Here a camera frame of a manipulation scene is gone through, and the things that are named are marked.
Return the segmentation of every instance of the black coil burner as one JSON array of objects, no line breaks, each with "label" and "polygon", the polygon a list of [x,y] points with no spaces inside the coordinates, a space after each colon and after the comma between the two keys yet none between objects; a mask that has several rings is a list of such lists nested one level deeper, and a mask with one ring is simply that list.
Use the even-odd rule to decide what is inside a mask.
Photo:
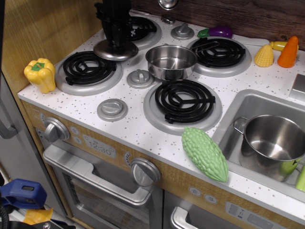
[{"label": "black coil burner", "polygon": [[73,84],[92,84],[105,79],[116,70],[114,61],[105,60],[94,52],[77,52],[63,63],[66,81]]},{"label": "black coil burner", "polygon": [[206,67],[230,67],[239,63],[245,55],[244,48],[228,39],[200,38],[191,49],[197,53],[198,62]]},{"label": "black coil burner", "polygon": [[155,92],[155,100],[170,124],[200,121],[207,117],[215,103],[215,97],[207,88],[190,80],[162,83]]},{"label": "black coil burner", "polygon": [[150,32],[156,32],[154,23],[142,17],[130,17],[130,32],[127,33],[127,40],[134,42],[145,38]]}]

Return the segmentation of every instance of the blue clamp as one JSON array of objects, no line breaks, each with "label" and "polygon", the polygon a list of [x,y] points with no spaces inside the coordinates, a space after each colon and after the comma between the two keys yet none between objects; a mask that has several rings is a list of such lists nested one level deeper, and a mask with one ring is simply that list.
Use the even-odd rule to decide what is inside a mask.
[{"label": "blue clamp", "polygon": [[4,206],[13,205],[18,208],[42,208],[47,193],[40,183],[23,179],[15,179],[0,187],[1,201]]}]

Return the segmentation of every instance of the oven door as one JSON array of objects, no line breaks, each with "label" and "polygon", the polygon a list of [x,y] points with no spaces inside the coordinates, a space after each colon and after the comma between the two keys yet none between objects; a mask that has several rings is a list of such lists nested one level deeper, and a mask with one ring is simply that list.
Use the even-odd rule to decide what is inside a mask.
[{"label": "oven door", "polygon": [[94,165],[54,145],[43,154],[54,168],[75,218],[93,228],[162,228],[161,189],[138,187],[128,172],[83,154],[86,159],[94,157]]},{"label": "oven door", "polygon": [[169,192],[164,194],[163,229],[241,229]]}]

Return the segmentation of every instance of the oven window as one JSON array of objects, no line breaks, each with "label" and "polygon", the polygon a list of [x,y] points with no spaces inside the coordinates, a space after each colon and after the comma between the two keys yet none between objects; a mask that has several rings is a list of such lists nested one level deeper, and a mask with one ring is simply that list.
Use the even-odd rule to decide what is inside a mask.
[{"label": "oven window", "polygon": [[74,201],[121,229],[149,229],[148,208],[131,208],[77,179],[68,177]]}]

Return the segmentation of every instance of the digital clock display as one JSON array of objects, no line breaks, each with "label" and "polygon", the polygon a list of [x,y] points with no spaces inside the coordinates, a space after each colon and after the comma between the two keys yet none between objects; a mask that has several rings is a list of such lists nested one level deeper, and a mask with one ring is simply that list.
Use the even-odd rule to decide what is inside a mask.
[{"label": "digital clock display", "polygon": [[87,146],[89,146],[92,149],[95,149],[107,156],[110,156],[112,158],[115,158],[116,150],[115,148],[111,147],[110,145],[105,144],[104,142],[101,142],[99,140],[94,139],[93,137],[82,135]]}]

